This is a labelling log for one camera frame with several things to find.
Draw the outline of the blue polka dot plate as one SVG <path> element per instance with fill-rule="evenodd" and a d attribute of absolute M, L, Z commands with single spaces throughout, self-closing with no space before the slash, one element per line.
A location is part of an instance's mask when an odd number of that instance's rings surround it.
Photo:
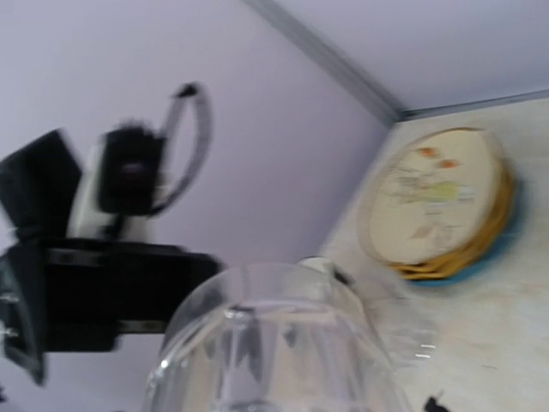
<path fill-rule="evenodd" d="M 522 177 L 516 181 L 515 194 L 511 206 L 510 217 L 504 230 L 492 242 L 487 252 L 476 262 L 459 270 L 456 274 L 443 279 L 407 280 L 408 283 L 423 288 L 438 288 L 455 285 L 472 277 L 478 276 L 498 261 L 516 242 L 528 214 L 528 189 Z"/>

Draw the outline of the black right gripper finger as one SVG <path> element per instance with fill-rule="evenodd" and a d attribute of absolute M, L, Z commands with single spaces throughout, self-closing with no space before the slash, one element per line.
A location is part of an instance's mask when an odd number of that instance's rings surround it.
<path fill-rule="evenodd" d="M 440 398 L 444 394 L 444 391 L 439 391 L 435 395 L 431 395 L 428 397 L 428 399 L 425 401 L 425 404 L 423 406 L 424 412 L 449 412 L 449 409 L 442 405 L 440 402 Z"/>

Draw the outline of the cream bird pattern plate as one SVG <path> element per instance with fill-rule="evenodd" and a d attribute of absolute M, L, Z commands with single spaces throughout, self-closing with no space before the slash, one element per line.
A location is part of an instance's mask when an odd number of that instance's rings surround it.
<path fill-rule="evenodd" d="M 420 264 L 463 246 L 495 204 L 504 151 L 489 130 L 452 128 L 398 150 L 368 184 L 357 215 L 364 252 Z"/>

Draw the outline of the clear glass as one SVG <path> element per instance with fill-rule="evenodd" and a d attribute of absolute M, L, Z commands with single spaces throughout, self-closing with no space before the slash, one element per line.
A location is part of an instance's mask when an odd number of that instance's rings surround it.
<path fill-rule="evenodd" d="M 437 326 L 405 281 L 390 273 L 373 273 L 357 281 L 357 289 L 395 367 L 415 367 L 433 356 Z"/>
<path fill-rule="evenodd" d="M 145 411 L 408 411 L 354 281 L 326 259 L 224 270 L 179 305 Z"/>

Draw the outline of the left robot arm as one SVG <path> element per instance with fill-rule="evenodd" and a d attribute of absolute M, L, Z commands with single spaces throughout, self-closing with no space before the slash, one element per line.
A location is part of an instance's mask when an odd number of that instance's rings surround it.
<path fill-rule="evenodd" d="M 81 169 L 59 130 L 1 163 L 15 243 L 1 256 L 2 354 L 36 385 L 50 353 L 110 352 L 123 334 L 162 334 L 220 262 L 175 245 L 71 239 Z"/>

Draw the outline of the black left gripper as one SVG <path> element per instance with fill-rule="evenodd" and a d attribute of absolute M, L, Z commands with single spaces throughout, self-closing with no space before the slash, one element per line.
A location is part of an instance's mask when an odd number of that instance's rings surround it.
<path fill-rule="evenodd" d="M 42 385 L 50 353 L 111 352 L 121 335 L 165 334 L 178 306 L 221 268 L 172 245 L 12 245 L 1 256 L 2 355 Z"/>

